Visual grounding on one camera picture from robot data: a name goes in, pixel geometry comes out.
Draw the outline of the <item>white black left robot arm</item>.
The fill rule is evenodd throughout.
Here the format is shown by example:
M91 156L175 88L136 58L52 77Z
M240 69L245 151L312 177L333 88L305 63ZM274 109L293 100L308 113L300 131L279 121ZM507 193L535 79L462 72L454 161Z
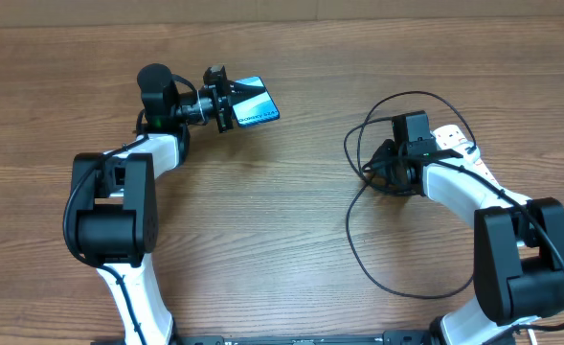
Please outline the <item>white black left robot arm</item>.
M63 238L72 256L108 285L124 324L121 343L180 344L153 267L155 181L185 163L191 126L215 122L224 133L276 121L280 111L261 77L230 80L222 65L206 70L200 88L160 63L142 68L137 84L144 107L135 140L74 158Z

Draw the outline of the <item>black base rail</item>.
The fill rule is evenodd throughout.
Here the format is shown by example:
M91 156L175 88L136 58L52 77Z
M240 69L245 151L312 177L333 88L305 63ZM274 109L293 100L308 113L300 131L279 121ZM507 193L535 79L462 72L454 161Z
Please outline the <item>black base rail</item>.
M221 335L173 335L170 345L440 345L428 331L386 331L372 335L263 336L224 338Z

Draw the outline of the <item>Samsung Galaxy smartphone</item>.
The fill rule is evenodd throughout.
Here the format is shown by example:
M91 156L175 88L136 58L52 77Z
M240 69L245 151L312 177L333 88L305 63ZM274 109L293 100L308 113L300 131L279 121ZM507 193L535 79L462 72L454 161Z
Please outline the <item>Samsung Galaxy smartphone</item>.
M259 76L238 81L249 85L265 86ZM264 93L257 96L232 96L232 110L240 127L252 127L280 118L280 111L267 88Z

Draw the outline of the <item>white power strip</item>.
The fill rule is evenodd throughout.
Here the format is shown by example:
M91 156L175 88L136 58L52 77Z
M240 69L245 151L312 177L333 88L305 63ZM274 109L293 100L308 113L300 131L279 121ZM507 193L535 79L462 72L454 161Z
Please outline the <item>white power strip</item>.
M469 141L462 133L462 130L456 125L441 126L433 130L432 134L435 137L436 143L440 150L453 150L453 148L459 143ZM493 184L498 184L498 181L488 169L482 157L476 163L471 164L468 162L468 164L475 168L477 172L481 174L485 179Z

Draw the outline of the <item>white charger plug adapter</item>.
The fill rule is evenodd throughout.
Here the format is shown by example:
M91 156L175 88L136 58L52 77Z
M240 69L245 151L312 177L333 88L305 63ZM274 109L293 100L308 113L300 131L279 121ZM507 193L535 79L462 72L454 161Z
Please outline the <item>white charger plug adapter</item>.
M473 142L461 142L453 150L461 154L463 159L471 164L481 159L480 149Z

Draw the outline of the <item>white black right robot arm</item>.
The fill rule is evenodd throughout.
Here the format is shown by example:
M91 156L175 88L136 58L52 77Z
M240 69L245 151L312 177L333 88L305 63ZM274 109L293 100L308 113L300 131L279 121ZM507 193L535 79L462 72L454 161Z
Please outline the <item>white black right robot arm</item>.
M364 165L396 192L426 196L473 229L475 295L426 331L387 331L388 344L511 344L564 311L564 207L501 186L477 145L425 112L392 118L394 136ZM553 326L563 330L564 322Z

